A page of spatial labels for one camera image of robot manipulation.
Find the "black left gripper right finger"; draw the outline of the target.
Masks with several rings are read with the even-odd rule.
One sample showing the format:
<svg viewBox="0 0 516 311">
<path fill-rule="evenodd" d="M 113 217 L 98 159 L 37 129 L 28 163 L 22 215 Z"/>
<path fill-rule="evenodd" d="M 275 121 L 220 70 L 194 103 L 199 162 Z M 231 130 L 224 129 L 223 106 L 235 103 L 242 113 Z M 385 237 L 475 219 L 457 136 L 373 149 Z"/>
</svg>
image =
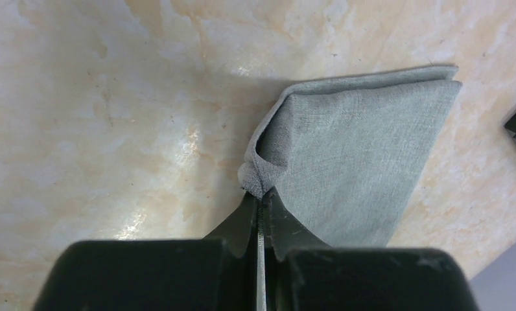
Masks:
<svg viewBox="0 0 516 311">
<path fill-rule="evenodd" d="M 336 248 L 275 189 L 262 200 L 265 310 L 477 310 L 456 261 L 434 248 Z"/>
</svg>

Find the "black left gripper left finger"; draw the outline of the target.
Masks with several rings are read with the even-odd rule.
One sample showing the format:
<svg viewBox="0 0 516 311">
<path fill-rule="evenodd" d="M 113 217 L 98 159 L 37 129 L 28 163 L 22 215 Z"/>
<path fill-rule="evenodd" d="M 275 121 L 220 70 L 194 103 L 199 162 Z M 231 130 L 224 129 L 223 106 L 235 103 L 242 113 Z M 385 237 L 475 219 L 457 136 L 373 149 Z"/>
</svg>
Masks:
<svg viewBox="0 0 516 311">
<path fill-rule="evenodd" d="M 200 239 L 84 240 L 55 262 L 35 310 L 255 310 L 257 201 Z"/>
</svg>

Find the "grey cloth napkin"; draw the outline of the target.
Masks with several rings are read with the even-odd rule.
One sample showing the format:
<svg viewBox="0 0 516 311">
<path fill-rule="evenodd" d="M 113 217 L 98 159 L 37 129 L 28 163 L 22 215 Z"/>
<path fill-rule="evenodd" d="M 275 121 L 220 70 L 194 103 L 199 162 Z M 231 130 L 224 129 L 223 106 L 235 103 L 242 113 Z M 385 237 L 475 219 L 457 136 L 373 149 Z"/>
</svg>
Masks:
<svg viewBox="0 0 516 311">
<path fill-rule="evenodd" d="M 384 247 L 462 88 L 454 65 L 313 80 L 286 88 L 238 170 L 334 247 Z"/>
</svg>

